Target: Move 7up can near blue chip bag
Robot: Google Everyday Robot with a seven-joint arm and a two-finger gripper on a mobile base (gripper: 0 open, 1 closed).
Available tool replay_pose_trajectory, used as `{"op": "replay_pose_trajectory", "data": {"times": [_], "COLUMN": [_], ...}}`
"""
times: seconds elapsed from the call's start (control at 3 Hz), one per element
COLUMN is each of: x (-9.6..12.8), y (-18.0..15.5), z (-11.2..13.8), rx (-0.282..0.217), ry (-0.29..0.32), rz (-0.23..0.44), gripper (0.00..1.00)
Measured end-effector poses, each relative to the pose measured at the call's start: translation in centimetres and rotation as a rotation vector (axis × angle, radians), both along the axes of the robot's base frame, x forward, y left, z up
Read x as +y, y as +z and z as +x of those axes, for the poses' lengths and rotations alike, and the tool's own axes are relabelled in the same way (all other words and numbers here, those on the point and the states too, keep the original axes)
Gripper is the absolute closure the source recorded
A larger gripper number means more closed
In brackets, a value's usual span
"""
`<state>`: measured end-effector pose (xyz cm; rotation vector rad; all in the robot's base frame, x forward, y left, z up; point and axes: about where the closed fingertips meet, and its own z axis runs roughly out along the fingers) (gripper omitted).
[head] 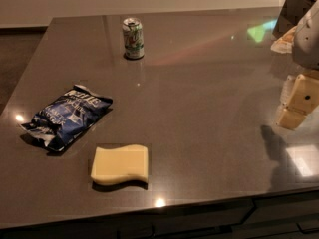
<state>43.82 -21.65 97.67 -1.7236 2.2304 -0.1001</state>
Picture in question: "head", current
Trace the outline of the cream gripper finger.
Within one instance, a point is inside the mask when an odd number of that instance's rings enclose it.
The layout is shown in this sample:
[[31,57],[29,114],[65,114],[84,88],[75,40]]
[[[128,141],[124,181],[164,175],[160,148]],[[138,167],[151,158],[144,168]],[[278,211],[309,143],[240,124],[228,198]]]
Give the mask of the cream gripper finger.
[[293,85],[287,107],[304,115],[311,114],[319,106],[319,80],[300,74]]
[[283,128],[295,130],[297,129],[306,119],[306,115],[291,111],[285,107],[279,107],[276,112],[275,123]]

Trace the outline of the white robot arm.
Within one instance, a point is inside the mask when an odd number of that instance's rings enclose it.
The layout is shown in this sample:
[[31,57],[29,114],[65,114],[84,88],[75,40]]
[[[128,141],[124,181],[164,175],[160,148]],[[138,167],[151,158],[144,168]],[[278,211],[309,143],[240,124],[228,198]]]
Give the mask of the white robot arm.
[[303,72],[284,82],[276,124],[294,130],[319,106],[319,1],[296,27],[292,59]]

